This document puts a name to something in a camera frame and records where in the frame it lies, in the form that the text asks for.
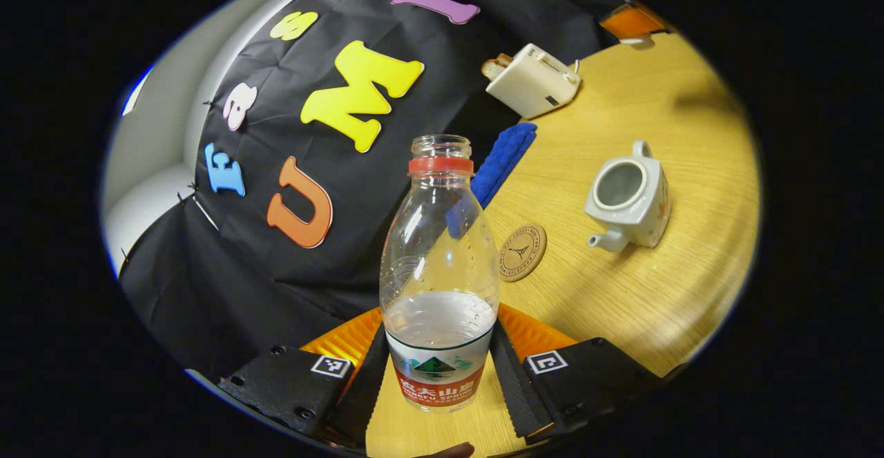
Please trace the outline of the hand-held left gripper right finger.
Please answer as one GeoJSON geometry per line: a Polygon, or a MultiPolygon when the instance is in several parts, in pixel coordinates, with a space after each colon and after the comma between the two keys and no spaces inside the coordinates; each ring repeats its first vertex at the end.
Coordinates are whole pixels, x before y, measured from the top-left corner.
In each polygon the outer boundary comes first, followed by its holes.
{"type": "Polygon", "coordinates": [[[603,336],[575,341],[503,303],[490,354],[512,426],[528,444],[577,432],[667,382],[603,336]]]}

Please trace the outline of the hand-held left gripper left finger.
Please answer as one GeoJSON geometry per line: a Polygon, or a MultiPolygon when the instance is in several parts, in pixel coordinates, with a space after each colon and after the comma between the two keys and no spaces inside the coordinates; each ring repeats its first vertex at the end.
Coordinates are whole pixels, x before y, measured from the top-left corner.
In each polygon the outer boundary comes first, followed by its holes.
{"type": "Polygon", "coordinates": [[[222,379],[218,388],[307,438],[364,446],[387,358],[376,307],[303,347],[274,345],[222,379]]]}

